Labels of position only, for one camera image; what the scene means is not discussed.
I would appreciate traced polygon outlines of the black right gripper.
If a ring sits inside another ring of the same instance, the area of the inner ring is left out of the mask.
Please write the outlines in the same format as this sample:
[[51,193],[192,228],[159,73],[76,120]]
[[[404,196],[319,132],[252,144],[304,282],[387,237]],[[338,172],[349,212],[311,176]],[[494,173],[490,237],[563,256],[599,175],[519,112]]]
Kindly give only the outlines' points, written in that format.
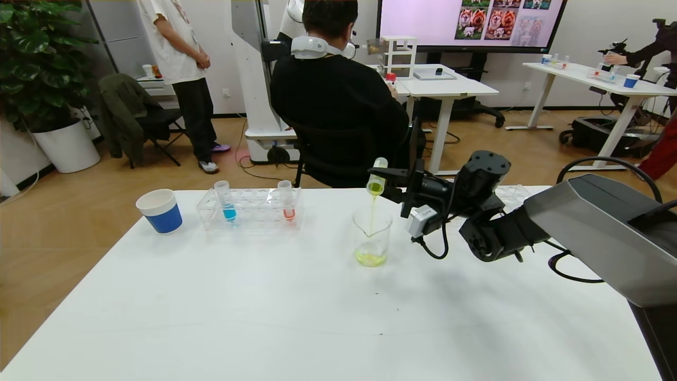
[[390,167],[371,167],[368,174],[385,180],[400,180],[401,188],[386,186],[380,197],[386,198],[394,204],[401,204],[400,217],[409,216],[409,212],[416,207],[428,205],[433,210],[445,213],[443,208],[450,201],[452,183],[435,176],[425,169],[423,159],[416,159],[404,169]]

